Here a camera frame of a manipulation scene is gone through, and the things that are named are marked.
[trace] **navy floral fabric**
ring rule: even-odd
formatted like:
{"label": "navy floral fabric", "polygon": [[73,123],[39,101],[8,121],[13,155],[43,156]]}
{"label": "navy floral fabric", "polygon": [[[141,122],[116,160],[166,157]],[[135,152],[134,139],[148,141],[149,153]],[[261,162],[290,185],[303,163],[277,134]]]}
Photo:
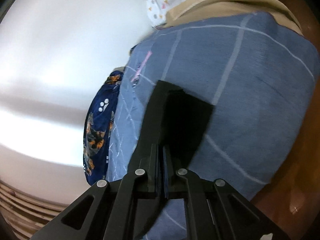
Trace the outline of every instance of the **navy floral fabric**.
{"label": "navy floral fabric", "polygon": [[85,120],[83,164],[90,185],[105,179],[109,142],[123,73],[113,71],[94,97]]}

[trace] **blue checkered blanket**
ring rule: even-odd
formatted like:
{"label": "blue checkered blanket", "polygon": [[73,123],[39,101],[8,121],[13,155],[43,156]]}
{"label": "blue checkered blanket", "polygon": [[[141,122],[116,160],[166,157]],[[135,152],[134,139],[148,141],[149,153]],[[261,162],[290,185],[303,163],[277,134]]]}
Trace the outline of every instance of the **blue checkered blanket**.
{"label": "blue checkered blanket", "polygon": [[[299,132],[319,74],[315,47],[266,12],[210,18],[154,32],[133,50],[109,144],[109,181],[121,179],[157,80],[215,105],[189,169],[223,178],[247,199],[267,183]],[[146,240],[186,237],[182,200],[169,201]]]}

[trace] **beige fabric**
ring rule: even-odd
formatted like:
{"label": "beige fabric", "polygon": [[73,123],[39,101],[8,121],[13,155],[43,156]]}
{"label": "beige fabric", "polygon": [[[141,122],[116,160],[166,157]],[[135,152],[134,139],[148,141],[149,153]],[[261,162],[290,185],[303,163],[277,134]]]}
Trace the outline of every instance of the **beige fabric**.
{"label": "beige fabric", "polygon": [[167,12],[164,27],[255,11],[272,14],[278,24],[302,35],[296,17],[278,0],[186,0]]}

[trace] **brown wooden surface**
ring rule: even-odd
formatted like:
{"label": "brown wooden surface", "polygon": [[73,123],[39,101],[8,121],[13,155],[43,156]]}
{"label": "brown wooden surface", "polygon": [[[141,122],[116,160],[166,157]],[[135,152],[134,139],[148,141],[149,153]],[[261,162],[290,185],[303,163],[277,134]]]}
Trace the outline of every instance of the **brown wooden surface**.
{"label": "brown wooden surface", "polygon": [[19,239],[29,239],[64,208],[27,196],[0,182],[0,212]]}
{"label": "brown wooden surface", "polygon": [[[304,0],[280,0],[320,51],[320,24]],[[300,239],[320,211],[320,83],[285,162],[252,202],[292,240]]]}

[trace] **pink stripe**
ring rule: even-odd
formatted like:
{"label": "pink stripe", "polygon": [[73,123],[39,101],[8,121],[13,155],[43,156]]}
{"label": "pink stripe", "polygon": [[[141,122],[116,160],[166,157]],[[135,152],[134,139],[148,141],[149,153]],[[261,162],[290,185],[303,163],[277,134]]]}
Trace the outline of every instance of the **pink stripe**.
{"label": "pink stripe", "polygon": [[150,56],[152,55],[152,52],[151,51],[148,51],[145,59],[142,61],[141,65],[139,66],[139,68],[137,69],[134,77],[132,78],[131,82],[133,82],[136,78],[139,77],[140,73],[141,73],[141,70],[142,68],[146,65],[148,59],[150,58]]}

